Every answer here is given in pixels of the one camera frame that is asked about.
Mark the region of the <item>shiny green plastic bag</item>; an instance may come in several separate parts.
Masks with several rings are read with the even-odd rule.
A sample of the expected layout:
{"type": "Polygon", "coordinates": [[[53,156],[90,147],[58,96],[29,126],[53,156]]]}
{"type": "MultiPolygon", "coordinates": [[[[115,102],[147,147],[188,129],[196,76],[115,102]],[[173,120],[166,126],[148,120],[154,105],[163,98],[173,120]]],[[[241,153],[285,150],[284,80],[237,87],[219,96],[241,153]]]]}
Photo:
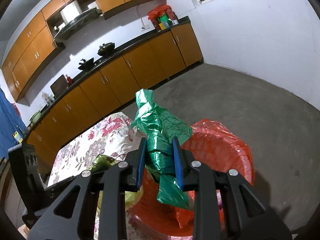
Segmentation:
{"type": "Polygon", "coordinates": [[[155,103],[152,90],[136,92],[137,112],[131,126],[147,138],[145,166],[153,180],[159,184],[157,201],[183,209],[190,209],[189,194],[183,192],[175,174],[172,140],[180,145],[192,135],[192,128],[166,108],[155,103]]]}

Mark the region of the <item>olive green plastic bag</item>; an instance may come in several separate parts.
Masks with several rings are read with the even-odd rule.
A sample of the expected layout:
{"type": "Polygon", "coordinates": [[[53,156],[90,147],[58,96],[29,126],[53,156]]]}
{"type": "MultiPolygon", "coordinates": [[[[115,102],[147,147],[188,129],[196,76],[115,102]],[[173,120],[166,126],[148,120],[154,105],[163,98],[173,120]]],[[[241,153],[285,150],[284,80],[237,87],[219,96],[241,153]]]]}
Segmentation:
{"type": "MultiPolygon", "coordinates": [[[[92,163],[91,172],[101,172],[108,170],[111,166],[117,164],[118,161],[112,157],[99,154],[92,163]]],[[[138,192],[125,191],[125,209],[136,205],[143,196],[143,187],[138,192]]]]}

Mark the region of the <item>large red plastic bag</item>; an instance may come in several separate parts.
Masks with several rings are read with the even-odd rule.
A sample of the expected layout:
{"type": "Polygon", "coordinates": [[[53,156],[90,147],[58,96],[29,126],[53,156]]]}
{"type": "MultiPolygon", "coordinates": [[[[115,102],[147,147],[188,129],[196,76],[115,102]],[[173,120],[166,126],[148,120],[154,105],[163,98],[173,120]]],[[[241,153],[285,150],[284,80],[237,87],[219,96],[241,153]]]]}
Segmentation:
{"type": "MultiPolygon", "coordinates": [[[[223,208],[222,208],[222,199],[221,199],[221,192],[220,190],[216,191],[216,196],[217,196],[217,203],[218,203],[218,208],[219,208],[219,219],[221,226],[225,226],[225,217],[223,214],[223,208]]],[[[179,227],[184,228],[188,224],[190,224],[194,220],[194,211],[190,211],[187,209],[183,209],[180,207],[174,207],[172,206],[173,209],[173,214],[174,217],[176,218],[179,227]]]]}

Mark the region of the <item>orange lower kitchen cabinets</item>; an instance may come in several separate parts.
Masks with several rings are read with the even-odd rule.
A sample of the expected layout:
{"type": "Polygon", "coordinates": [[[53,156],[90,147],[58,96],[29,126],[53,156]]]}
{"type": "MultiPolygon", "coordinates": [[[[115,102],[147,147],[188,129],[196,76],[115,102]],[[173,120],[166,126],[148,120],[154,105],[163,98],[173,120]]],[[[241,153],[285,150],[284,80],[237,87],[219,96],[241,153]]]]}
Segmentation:
{"type": "Polygon", "coordinates": [[[60,148],[81,132],[135,98],[203,60],[188,16],[163,31],[150,31],[127,42],[80,76],[48,107],[26,142],[51,168],[60,148]]]}

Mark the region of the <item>orange kitchen cabinets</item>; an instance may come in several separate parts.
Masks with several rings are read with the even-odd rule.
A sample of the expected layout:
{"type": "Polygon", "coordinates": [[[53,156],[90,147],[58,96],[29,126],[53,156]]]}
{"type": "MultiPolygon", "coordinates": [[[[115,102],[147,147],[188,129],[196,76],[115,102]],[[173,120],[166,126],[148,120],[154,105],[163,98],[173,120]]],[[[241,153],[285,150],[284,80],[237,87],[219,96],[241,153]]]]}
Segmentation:
{"type": "Polygon", "coordinates": [[[33,82],[63,50],[54,36],[88,9],[97,8],[108,19],[152,0],[51,0],[22,30],[2,64],[2,72],[15,101],[23,98],[33,82]]]}
{"type": "Polygon", "coordinates": [[[81,132],[135,98],[203,60],[188,16],[163,31],[150,31],[127,42],[80,76],[48,107],[26,142],[51,168],[60,148],[81,132]]]}

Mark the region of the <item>orange upper kitchen cabinets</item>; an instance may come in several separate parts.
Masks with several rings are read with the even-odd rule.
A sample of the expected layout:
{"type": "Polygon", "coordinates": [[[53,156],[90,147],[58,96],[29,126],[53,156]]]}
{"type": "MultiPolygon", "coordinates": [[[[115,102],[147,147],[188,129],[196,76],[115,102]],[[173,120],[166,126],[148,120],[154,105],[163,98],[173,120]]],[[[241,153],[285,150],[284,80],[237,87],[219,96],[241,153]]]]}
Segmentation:
{"type": "Polygon", "coordinates": [[[108,19],[152,0],[51,0],[22,30],[2,64],[2,72],[15,101],[23,98],[33,82],[63,50],[54,36],[88,9],[97,8],[108,19]]]}

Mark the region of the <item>yellow blue container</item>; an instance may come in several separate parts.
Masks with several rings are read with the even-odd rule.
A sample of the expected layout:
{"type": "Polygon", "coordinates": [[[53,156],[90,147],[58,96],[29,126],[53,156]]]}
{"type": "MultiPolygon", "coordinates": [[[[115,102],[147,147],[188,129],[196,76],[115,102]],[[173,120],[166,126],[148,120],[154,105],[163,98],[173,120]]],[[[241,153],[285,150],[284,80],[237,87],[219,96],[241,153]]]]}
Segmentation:
{"type": "Polygon", "coordinates": [[[20,135],[20,133],[18,133],[17,131],[15,131],[12,135],[14,137],[14,139],[16,140],[16,142],[18,144],[21,144],[23,141],[23,137],[20,135]]]}

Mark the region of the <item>blue hanging cloth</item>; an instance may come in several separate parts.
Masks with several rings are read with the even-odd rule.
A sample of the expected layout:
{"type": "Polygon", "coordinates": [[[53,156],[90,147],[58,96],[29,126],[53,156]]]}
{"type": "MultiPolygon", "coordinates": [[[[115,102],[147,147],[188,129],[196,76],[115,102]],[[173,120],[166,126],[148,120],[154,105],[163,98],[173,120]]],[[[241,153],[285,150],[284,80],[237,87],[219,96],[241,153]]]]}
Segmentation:
{"type": "Polygon", "coordinates": [[[8,101],[2,89],[0,104],[0,156],[1,159],[8,159],[8,149],[18,144],[14,138],[15,132],[24,137],[27,128],[15,105],[8,101]]]}

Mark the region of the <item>green pot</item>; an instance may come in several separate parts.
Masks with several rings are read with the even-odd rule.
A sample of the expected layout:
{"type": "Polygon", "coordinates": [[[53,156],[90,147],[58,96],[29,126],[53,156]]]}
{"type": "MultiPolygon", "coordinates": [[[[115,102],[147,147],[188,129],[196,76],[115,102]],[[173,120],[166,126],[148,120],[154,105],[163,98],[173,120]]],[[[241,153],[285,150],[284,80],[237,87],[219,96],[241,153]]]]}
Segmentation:
{"type": "Polygon", "coordinates": [[[41,117],[41,111],[37,111],[36,113],[33,114],[33,116],[30,118],[30,122],[32,124],[36,124],[38,122],[38,120],[41,117]]]}

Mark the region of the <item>dark cutting board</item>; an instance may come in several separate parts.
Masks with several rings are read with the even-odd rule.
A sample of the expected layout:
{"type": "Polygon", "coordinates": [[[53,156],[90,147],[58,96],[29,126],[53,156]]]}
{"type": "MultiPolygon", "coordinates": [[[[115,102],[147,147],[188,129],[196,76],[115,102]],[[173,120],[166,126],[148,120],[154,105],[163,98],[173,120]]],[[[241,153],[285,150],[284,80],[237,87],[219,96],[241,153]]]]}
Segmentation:
{"type": "Polygon", "coordinates": [[[64,75],[61,75],[51,86],[51,90],[55,99],[63,94],[69,87],[69,83],[64,75]]]}

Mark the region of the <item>red plastic basket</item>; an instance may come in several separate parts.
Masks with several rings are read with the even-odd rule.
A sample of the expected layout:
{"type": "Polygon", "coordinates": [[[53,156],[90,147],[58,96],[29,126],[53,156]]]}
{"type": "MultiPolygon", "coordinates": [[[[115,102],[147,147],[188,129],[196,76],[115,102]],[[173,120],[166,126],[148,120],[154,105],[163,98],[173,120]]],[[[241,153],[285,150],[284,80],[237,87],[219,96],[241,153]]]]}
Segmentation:
{"type": "MultiPolygon", "coordinates": [[[[203,119],[191,126],[192,136],[182,148],[211,169],[227,172],[234,168],[251,184],[255,171],[249,147],[218,121],[203,119]]],[[[157,201],[159,184],[144,173],[143,196],[127,211],[129,239],[191,239],[193,221],[180,228],[172,206],[157,201]]]]}

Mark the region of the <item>black wok left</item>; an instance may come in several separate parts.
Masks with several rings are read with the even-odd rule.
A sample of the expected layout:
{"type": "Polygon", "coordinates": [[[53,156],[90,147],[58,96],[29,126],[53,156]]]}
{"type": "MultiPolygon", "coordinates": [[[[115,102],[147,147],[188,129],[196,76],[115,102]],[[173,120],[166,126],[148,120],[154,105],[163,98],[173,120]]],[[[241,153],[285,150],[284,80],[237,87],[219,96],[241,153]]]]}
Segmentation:
{"type": "Polygon", "coordinates": [[[89,71],[94,67],[94,58],[89,60],[81,59],[79,62],[79,70],[89,71]]]}

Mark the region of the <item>black range hood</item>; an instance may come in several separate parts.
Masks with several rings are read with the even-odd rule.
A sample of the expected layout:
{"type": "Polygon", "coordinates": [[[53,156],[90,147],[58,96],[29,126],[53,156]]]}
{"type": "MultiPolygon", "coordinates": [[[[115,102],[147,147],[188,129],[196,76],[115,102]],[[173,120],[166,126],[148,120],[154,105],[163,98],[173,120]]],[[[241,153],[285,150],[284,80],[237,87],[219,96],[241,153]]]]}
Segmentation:
{"type": "Polygon", "coordinates": [[[54,42],[62,43],[68,40],[76,32],[96,20],[102,15],[102,11],[97,8],[88,9],[79,16],[76,16],[71,22],[67,23],[55,36],[54,42]]]}

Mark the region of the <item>black wok with lid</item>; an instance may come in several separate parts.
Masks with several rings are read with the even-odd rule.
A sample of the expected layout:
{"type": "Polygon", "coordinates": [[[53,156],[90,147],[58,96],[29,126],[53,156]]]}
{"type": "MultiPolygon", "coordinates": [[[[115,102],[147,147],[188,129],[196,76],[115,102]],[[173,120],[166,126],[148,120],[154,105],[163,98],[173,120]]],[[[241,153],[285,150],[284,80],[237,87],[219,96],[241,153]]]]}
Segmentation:
{"type": "Polygon", "coordinates": [[[108,42],[99,46],[98,55],[104,58],[111,56],[115,49],[115,43],[108,42]]]}

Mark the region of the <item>red bag on counter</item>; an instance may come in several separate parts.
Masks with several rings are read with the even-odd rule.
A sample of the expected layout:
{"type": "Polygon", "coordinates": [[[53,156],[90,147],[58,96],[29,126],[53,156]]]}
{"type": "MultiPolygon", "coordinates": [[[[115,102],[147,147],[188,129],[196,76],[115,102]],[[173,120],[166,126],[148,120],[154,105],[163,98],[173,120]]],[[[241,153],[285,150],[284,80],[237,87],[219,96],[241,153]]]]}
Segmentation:
{"type": "Polygon", "coordinates": [[[161,4],[147,14],[156,31],[161,31],[178,24],[178,18],[171,6],[161,4]]]}

